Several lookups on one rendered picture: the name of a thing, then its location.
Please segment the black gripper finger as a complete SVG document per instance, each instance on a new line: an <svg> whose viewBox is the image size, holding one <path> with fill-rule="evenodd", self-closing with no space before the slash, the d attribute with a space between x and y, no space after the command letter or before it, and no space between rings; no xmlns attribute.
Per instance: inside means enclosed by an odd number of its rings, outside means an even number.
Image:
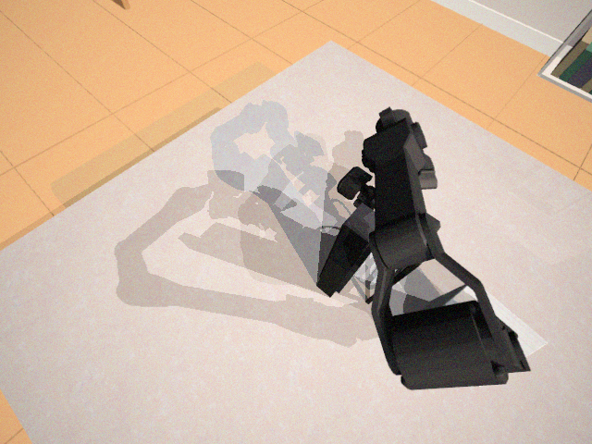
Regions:
<svg viewBox="0 0 592 444"><path fill-rule="evenodd" d="M357 200L357 199L356 199ZM356 200L354 201L353 205L357 208L360 204L356 202ZM368 205L369 208L371 208L372 210L374 210L375 208L373 208L371 205Z"/></svg>

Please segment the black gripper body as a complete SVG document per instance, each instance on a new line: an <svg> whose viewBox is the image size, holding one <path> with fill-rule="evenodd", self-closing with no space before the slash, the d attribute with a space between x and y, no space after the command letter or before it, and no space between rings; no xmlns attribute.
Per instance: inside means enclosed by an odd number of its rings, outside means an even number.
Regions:
<svg viewBox="0 0 592 444"><path fill-rule="evenodd" d="M357 196L356 202L365 205L371 205L375 208L375 188L371 188L366 183L372 179L373 176L359 168L353 167L339 182L337 191L348 200L353 200ZM440 221L428 214L438 232L441 228Z"/></svg>

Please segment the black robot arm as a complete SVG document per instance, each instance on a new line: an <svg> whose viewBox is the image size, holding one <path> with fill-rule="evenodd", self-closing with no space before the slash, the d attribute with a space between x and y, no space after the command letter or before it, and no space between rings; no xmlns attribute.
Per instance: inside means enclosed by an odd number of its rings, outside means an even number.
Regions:
<svg viewBox="0 0 592 444"><path fill-rule="evenodd" d="M426 137L409 111L378 113L362 162L375 174L375 231L369 233L377 278L371 313L388 366L407 389L505 385L531 371L518 334L498 319L483 284L445 253L422 190L438 179ZM436 259L476 301L392 315L395 270Z"/></svg>

